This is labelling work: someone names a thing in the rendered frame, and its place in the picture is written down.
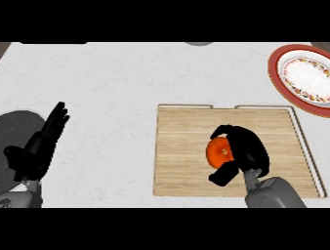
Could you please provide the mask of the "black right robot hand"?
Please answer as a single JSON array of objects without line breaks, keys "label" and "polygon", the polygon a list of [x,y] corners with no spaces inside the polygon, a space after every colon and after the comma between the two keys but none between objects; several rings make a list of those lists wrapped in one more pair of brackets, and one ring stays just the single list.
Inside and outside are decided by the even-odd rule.
[{"label": "black right robot hand", "polygon": [[209,176],[209,181],[224,187],[238,172],[253,169],[257,177],[262,178],[269,173],[269,155],[256,134],[240,126],[221,125],[210,139],[221,134],[227,135],[231,146],[232,161],[221,165],[218,171]]}]

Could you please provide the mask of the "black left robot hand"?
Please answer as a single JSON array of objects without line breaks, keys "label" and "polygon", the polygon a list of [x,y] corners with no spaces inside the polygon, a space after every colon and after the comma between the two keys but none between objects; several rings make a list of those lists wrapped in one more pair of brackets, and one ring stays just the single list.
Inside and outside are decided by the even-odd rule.
[{"label": "black left robot hand", "polygon": [[58,102],[48,114],[41,130],[32,134],[26,146],[7,146],[4,148],[8,168],[16,171],[16,182],[42,179],[69,118],[64,103]]}]

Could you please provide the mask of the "dark grey speckled mat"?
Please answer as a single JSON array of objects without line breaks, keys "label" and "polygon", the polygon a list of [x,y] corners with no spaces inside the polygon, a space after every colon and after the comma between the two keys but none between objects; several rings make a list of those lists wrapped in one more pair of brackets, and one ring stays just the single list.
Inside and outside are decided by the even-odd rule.
[{"label": "dark grey speckled mat", "polygon": [[23,147],[32,134],[41,130],[42,124],[41,116],[26,110],[0,115],[0,194],[19,185],[14,181],[14,171],[8,168],[4,148],[7,146]]}]

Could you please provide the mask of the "orange squash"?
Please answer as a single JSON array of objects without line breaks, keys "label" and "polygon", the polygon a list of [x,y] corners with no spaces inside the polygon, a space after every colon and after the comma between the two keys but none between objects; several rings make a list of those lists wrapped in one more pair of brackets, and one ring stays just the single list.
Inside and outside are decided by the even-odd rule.
[{"label": "orange squash", "polygon": [[209,141],[206,159],[215,169],[219,169],[225,162],[232,161],[231,145],[227,137],[216,137]]}]

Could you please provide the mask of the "pale wooden tray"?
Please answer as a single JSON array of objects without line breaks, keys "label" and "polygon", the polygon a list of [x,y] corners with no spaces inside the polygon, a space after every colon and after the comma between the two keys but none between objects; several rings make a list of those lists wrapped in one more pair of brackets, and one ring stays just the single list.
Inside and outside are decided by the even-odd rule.
[{"label": "pale wooden tray", "polygon": [[324,198],[312,153],[288,105],[162,104],[157,109],[154,195],[244,197],[244,178],[235,176],[225,187],[209,181],[215,172],[206,159],[206,146],[219,125],[252,130],[268,151],[269,175],[284,178],[303,198]]}]

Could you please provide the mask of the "red-rimmed white plate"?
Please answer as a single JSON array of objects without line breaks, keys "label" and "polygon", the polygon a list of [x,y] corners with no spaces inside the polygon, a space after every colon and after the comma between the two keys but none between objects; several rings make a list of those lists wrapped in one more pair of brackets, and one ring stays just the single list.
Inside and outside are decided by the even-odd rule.
[{"label": "red-rimmed white plate", "polygon": [[288,102],[330,118],[330,53],[302,44],[283,46],[269,56],[268,74]]}]

